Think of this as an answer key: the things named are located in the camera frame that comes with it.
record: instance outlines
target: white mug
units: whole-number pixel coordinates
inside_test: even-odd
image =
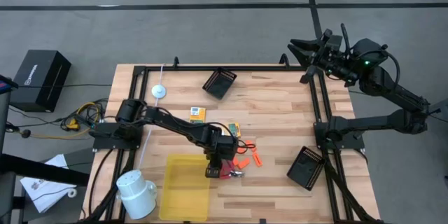
[[[132,220],[141,219],[153,212],[157,198],[157,186],[145,181],[141,171],[128,171],[117,180],[120,199]]]

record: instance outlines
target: white paper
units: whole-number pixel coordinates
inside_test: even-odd
[[[63,154],[59,154],[45,163],[47,165],[54,165],[57,167],[68,169]],[[56,202],[58,202],[64,195],[66,195],[69,192],[70,188],[76,187],[76,185],[57,183],[46,181],[39,178],[28,178],[28,177],[20,179],[20,182],[27,191],[31,200],[33,200],[34,206],[36,206],[37,211],[39,213],[45,213],[52,205],[56,204]]]

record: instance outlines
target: wooden table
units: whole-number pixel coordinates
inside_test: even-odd
[[[128,98],[133,68],[133,64],[117,66],[107,116],[116,115],[121,101]],[[316,147],[312,127],[316,119],[309,85],[299,83],[301,73],[296,71],[235,73],[238,77],[221,101],[202,90],[203,84],[211,75],[210,71],[164,71],[162,74],[162,84],[167,88],[167,96],[159,101],[159,106],[169,109],[173,115],[184,120],[189,118],[190,107],[201,106],[206,108],[206,121],[238,122],[241,127],[241,139],[256,143],[263,162],[262,167],[257,167],[249,151],[247,156],[251,159],[251,163],[244,168],[246,177],[212,179],[207,221],[258,223],[261,218],[265,218],[268,223],[332,223],[325,174],[321,173],[311,192],[286,177],[286,172],[301,147],[308,146],[320,153]],[[150,73],[146,89],[148,104],[155,102],[151,88],[158,84],[159,75],[159,71]],[[354,118],[350,96],[343,82],[326,79],[326,85],[333,115]],[[316,82],[316,88],[323,111],[319,81]],[[145,179],[154,181],[157,185],[157,205],[160,206],[167,156],[172,153],[202,154],[202,149],[191,144],[184,136],[149,125],[144,128],[143,141],[150,127],[153,127],[153,131],[141,171]],[[105,150],[101,150],[94,158],[83,205],[86,212],[93,174],[97,171],[105,153]],[[116,150],[112,152],[99,173],[92,199],[93,209],[111,186],[116,154]],[[136,153],[136,166],[140,154],[141,149]],[[365,210],[374,218],[379,218],[365,160],[352,150],[343,150],[342,160],[348,187]],[[339,190],[337,198],[341,218],[344,218]],[[118,218],[119,203],[120,200],[115,201],[113,218]],[[158,218],[158,212],[159,209],[156,209],[142,220],[130,220],[127,217],[126,221],[163,222]]]

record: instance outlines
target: black mesh basket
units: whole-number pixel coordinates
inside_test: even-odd
[[[311,190],[324,165],[325,160],[320,155],[303,146],[287,175],[305,189]]]
[[[202,89],[218,99],[222,99],[237,75],[219,67],[213,72]]]

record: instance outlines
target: yellow bin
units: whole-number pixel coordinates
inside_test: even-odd
[[[163,182],[159,218],[164,221],[206,221],[210,179],[205,155],[170,155]]]

